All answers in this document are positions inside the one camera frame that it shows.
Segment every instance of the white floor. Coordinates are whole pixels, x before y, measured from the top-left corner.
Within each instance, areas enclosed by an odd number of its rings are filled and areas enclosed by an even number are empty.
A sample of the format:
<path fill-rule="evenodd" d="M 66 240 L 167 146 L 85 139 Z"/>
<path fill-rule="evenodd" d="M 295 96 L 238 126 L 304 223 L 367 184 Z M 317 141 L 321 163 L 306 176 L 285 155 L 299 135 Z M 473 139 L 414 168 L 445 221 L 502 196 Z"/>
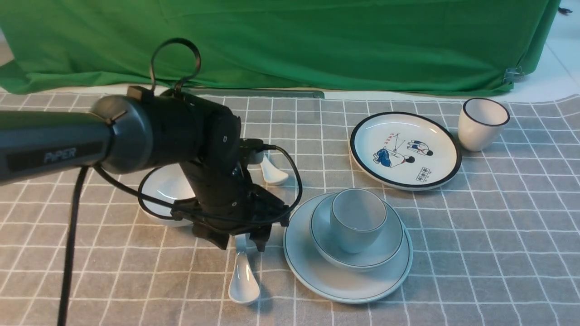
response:
<path fill-rule="evenodd" d="M 561 7 L 571 9 L 573 13 L 568 16 L 556 15 L 536 71 L 516 83 L 511 92 L 495 96 L 495 100 L 543 102 L 580 94 L 580 0 L 562 0 Z M 12 58 L 12 53 L 0 31 L 0 65 Z M 126 85 L 61 88 L 57 91 L 124 94 Z M 332 90 L 325 90 L 325 97 L 345 100 L 429 100 L 434 98 L 409 93 Z"/>

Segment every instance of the gray checkered tablecloth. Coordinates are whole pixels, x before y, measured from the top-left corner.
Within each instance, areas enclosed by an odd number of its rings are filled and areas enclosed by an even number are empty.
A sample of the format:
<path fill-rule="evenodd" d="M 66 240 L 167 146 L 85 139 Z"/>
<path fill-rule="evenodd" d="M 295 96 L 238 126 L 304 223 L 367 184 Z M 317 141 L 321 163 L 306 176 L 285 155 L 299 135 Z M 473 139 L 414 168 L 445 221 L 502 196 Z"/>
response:
<path fill-rule="evenodd" d="M 102 95 L 0 93 L 0 110 L 85 111 Z M 135 198 L 91 173 L 82 196 L 69 325 L 579 325 L 580 97 L 506 103 L 513 118 L 497 143 L 464 152 L 441 189 L 411 193 L 370 179 L 347 138 L 369 114 L 418 113 L 456 132 L 461 103 L 343 102 L 210 97 L 234 110 L 245 137 L 287 149 L 304 180 L 303 202 L 349 187 L 395 207 L 415 247 L 394 294 L 343 305 L 289 271 L 274 228 L 249 257 L 262 287 L 249 307 L 227 287 L 235 250 L 153 224 Z M 280 154 L 275 165 L 289 165 Z M 260 170 L 254 181 L 263 183 Z M 145 172 L 120 176 L 136 186 Z M 64 236 L 76 171 L 0 187 L 0 324 L 55 325 Z M 286 202 L 293 179 L 269 189 Z"/>

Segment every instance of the metal clip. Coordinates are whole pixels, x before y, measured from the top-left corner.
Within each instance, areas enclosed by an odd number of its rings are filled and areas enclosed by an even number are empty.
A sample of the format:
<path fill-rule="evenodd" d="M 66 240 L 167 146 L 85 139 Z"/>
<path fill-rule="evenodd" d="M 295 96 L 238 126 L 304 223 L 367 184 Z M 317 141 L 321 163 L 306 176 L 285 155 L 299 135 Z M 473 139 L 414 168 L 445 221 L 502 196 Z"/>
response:
<path fill-rule="evenodd" d="M 508 68 L 506 73 L 503 75 L 502 82 L 516 82 L 524 79 L 525 73 L 523 73 L 521 66 L 517 68 Z"/>

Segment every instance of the white plate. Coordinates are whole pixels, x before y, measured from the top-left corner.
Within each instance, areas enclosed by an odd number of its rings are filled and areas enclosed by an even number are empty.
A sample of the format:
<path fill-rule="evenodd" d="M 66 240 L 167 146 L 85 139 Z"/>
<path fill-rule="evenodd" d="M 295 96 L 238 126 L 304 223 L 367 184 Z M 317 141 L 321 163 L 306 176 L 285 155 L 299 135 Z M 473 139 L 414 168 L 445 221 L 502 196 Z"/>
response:
<path fill-rule="evenodd" d="M 174 203 L 176 200 L 195 197 L 179 164 L 166 165 L 162 168 L 153 169 L 141 181 L 139 191 L 145 195 L 170 203 Z M 170 208 L 153 204 L 150 201 L 138 200 L 139 206 L 143 208 L 153 222 L 175 227 L 193 224 L 186 219 L 180 221 L 168 220 L 167 218 L 171 218 Z"/>
<path fill-rule="evenodd" d="M 403 243 L 403 224 L 393 208 L 387 207 L 387 221 L 383 231 L 373 244 L 360 253 L 348 253 L 340 249 L 330 231 L 330 207 L 336 193 L 324 198 L 312 213 L 310 232 L 314 245 L 329 263 L 352 271 L 368 271 L 395 256 Z"/>
<path fill-rule="evenodd" d="M 438 123 L 416 114 L 386 112 L 362 120 L 350 135 L 360 168 L 390 187 L 428 190 L 451 180 L 461 151 Z"/>
<path fill-rule="evenodd" d="M 296 278 L 305 287 L 327 299 L 342 303 L 367 303 L 393 293 L 405 280 L 413 261 L 411 237 L 405 237 L 398 254 L 368 273 L 337 268 L 316 250 L 310 236 L 312 211 L 330 194 L 316 196 L 298 208 L 284 231 L 284 256 Z"/>

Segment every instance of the black cable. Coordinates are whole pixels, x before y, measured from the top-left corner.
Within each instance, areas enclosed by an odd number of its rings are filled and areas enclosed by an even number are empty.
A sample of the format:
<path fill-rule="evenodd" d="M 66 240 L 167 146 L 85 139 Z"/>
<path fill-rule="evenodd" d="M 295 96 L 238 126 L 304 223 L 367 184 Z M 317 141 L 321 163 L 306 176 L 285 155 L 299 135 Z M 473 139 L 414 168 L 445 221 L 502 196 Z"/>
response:
<path fill-rule="evenodd" d="M 59 317 L 57 326 L 65 326 L 67 323 L 68 297 L 71 292 L 71 280 L 73 279 L 73 259 L 74 259 L 74 241 L 77 233 L 78 206 L 81 200 L 82 185 L 85 183 L 88 166 L 83 166 L 78 172 L 77 182 L 72 191 L 71 218 L 68 221 L 67 245 L 64 250 L 64 271 L 63 287 L 60 292 Z"/>
<path fill-rule="evenodd" d="M 290 166 L 292 166 L 292 170 L 294 171 L 294 175 L 296 176 L 296 182 L 298 183 L 298 195 L 296 196 L 296 200 L 292 203 L 292 205 L 290 205 L 288 207 L 288 209 L 286 211 L 284 211 L 284 213 L 280 214 L 279 216 L 277 216 L 275 218 L 272 218 L 269 220 L 263 220 L 263 221 L 259 221 L 259 222 L 240 221 L 238 219 L 225 218 L 223 216 L 211 215 L 208 213 L 194 211 L 192 209 L 188 209 L 188 208 L 184 208 L 184 207 L 179 207 L 179 206 L 174 205 L 173 203 L 166 202 L 166 201 L 151 197 L 149 195 L 145 195 L 144 193 L 141 193 L 135 189 L 132 189 L 132 188 L 122 184 L 121 182 L 115 180 L 107 172 L 105 172 L 105 170 L 103 170 L 103 168 L 101 168 L 100 166 L 94 166 L 93 169 L 95 169 L 95 171 L 103 179 L 105 179 L 107 182 L 109 182 L 110 184 L 112 184 L 116 188 L 118 188 L 118 189 L 120 189 L 120 190 L 122 190 L 130 195 L 133 195 L 137 198 L 140 198 L 141 200 L 149 201 L 149 202 L 152 202 L 153 204 L 157 204 L 157 205 L 167 207 L 170 209 L 175 209 L 176 211 L 184 212 L 184 213 L 194 215 L 194 216 L 197 215 L 197 216 L 202 216 L 202 217 L 209 218 L 209 219 L 221 220 L 221 221 L 225 221 L 225 222 L 244 223 L 244 224 L 248 224 L 248 225 L 263 226 L 263 225 L 268 225 L 268 224 L 278 222 L 283 216 L 291 213 L 292 210 L 294 208 L 296 208 L 296 206 L 298 206 L 298 203 L 300 203 L 300 199 L 302 199 L 302 179 L 300 178 L 300 174 L 298 173 L 298 168 L 296 167 L 296 164 L 294 163 L 294 160 L 292 159 L 290 154 L 288 154 L 288 152 L 285 151 L 282 147 L 279 147 L 277 145 L 264 145 L 264 149 L 265 150 L 277 150 L 277 151 L 281 152 L 282 155 L 284 155 L 286 157 L 286 159 L 290 162 Z"/>
<path fill-rule="evenodd" d="M 193 52 L 193 55 L 195 56 L 195 71 L 193 72 L 193 74 L 191 74 L 189 76 L 185 76 L 185 77 L 179 79 L 177 81 L 177 83 L 175 83 L 174 89 L 177 93 L 181 92 L 181 88 L 182 88 L 183 84 L 185 84 L 187 81 L 193 79 L 197 75 L 197 73 L 201 70 L 200 51 L 197 49 L 197 46 L 195 46 L 195 44 L 193 44 L 193 42 L 189 41 L 188 39 L 179 38 L 179 37 L 168 39 L 167 41 L 163 42 L 160 46 L 158 46 L 155 49 L 155 52 L 153 52 L 153 55 L 151 56 L 151 63 L 149 64 L 149 76 L 151 77 L 151 91 L 155 91 L 155 87 L 157 86 L 157 78 L 155 77 L 155 57 L 157 57 L 157 53 L 159 53 L 159 51 L 162 48 L 164 48 L 170 44 L 185 45 Z"/>

